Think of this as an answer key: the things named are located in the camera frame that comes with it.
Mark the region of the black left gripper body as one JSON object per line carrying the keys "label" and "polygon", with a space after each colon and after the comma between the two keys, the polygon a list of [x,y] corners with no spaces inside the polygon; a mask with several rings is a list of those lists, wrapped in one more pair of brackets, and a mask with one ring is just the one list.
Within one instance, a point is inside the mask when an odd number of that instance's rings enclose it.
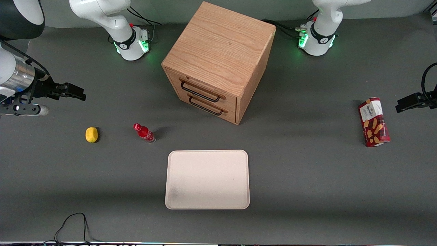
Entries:
{"label": "black left gripper body", "polygon": [[437,108],[437,92],[426,92],[424,94],[424,107],[429,107],[429,109]]}

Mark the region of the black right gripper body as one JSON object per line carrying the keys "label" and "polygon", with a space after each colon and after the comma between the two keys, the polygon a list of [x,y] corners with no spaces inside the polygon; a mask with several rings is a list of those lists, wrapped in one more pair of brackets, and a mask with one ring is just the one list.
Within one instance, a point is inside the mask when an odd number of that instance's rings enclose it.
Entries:
{"label": "black right gripper body", "polygon": [[24,90],[21,94],[21,102],[30,104],[33,98],[47,97],[53,100],[58,100],[58,96],[53,94],[57,89],[57,84],[51,77],[43,80],[44,73],[36,73],[31,86]]}

